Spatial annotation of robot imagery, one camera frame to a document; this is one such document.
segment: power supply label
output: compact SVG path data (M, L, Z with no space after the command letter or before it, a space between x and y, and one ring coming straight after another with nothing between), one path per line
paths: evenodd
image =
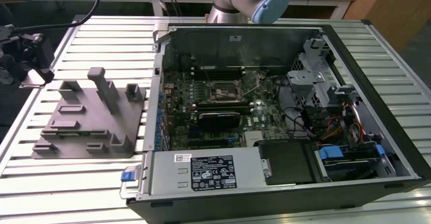
M191 159L191 188L193 191L236 188L232 156Z

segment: black case frame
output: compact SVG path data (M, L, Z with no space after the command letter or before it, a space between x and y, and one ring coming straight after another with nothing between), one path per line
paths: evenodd
M169 26L232 27L244 26L244 24L169 24ZM369 101L369 106L377 113L387 131L420 178L415 180L384 181L313 189L175 198L157 201L137 201L135 198L128 199L127 206L149 224L181 223L323 209L353 208L392 193L408 192L431 183L431 168L385 106L347 47L337 37L332 26L325 24L247 24L247 27L319 27L323 29L321 34L327 35L329 42L345 63L351 77L356 81L359 88Z

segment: aluminum extrusion table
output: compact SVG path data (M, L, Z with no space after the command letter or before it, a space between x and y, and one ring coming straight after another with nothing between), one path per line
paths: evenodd
M131 159L31 158L33 143L48 123L63 80L87 80L89 67L104 67L116 87L139 83L149 88L155 53L155 23L203 23L203 18L95 16L68 30L56 51L55 80L35 89L0 145L0 224L145 223L119 197L120 173L140 163L145 131L141 114L136 153ZM283 24L331 24L369 78L424 159L431 162L431 92L373 26L360 21L279 20ZM347 74L340 74L348 82ZM129 189L136 188L131 182ZM431 189L392 194L363 207L208 223L429 223Z

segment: blue latch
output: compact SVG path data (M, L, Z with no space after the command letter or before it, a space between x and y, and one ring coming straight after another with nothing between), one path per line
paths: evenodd
M321 149L319 150L319 155L321 159L344 157L339 146L321 147Z
M121 182L135 181L135 172L123 172L121 173Z
M376 146L375 146L375 148L376 148L376 151L377 151L377 153L379 153L379 155L380 155L380 157L384 155L384 149L383 149L383 146L380 145L380 144L377 144Z

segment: motherboard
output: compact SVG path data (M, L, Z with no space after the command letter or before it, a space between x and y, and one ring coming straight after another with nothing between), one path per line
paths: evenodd
M169 150L247 147L256 140L285 139L277 78L265 69L165 71Z

